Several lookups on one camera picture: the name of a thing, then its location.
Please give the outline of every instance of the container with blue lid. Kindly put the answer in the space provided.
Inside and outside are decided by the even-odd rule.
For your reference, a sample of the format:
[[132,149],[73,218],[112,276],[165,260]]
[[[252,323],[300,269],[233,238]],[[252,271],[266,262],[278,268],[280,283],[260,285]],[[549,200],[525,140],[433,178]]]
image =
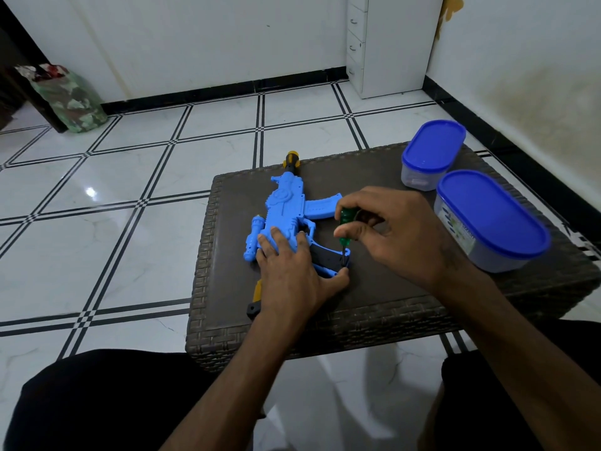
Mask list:
[[465,128],[452,120],[424,123],[403,151],[402,182],[430,191],[452,166],[465,140]]
[[486,174],[453,171],[436,190],[434,212],[484,271],[519,269],[551,244],[547,229]]

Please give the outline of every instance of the blue lid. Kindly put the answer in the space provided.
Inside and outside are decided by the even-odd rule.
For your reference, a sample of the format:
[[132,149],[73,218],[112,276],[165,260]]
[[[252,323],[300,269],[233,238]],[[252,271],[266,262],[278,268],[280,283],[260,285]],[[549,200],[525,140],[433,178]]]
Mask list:
[[547,228],[486,174],[453,171],[436,191],[479,242],[503,256],[531,259],[551,245]]
[[403,164],[419,173],[443,173],[453,164],[463,141],[463,125],[452,120],[426,122],[403,151]]

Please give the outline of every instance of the person's right hand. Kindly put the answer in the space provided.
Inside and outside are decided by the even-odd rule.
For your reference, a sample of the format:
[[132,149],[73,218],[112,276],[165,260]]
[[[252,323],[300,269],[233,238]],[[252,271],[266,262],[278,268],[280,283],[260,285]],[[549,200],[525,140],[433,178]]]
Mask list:
[[336,220],[343,207],[372,212],[388,228],[380,234],[372,227],[379,218],[353,221],[337,227],[335,237],[360,241],[376,261],[434,295],[450,276],[479,272],[418,192],[367,186],[338,201]]

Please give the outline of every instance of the green screwdriver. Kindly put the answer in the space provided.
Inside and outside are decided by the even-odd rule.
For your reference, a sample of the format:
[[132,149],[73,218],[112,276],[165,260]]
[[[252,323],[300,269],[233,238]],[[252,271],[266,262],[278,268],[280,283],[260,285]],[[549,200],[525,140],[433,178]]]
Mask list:
[[[357,213],[360,211],[360,208],[358,207],[353,207],[352,209],[347,209],[345,207],[342,208],[342,210],[340,211],[340,225],[343,225],[345,223],[350,223],[351,221],[355,221],[355,218],[357,217]],[[346,248],[349,246],[350,244],[350,239],[348,237],[341,237],[340,239],[340,244],[342,245],[342,267],[346,266],[347,263],[347,259],[346,259]]]

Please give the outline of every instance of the bag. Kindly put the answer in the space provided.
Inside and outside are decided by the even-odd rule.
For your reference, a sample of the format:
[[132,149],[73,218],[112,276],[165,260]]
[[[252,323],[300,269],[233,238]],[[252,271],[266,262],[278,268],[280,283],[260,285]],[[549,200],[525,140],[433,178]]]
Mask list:
[[81,133],[104,124],[107,116],[100,98],[67,68],[43,64],[15,67],[50,104],[69,131]]

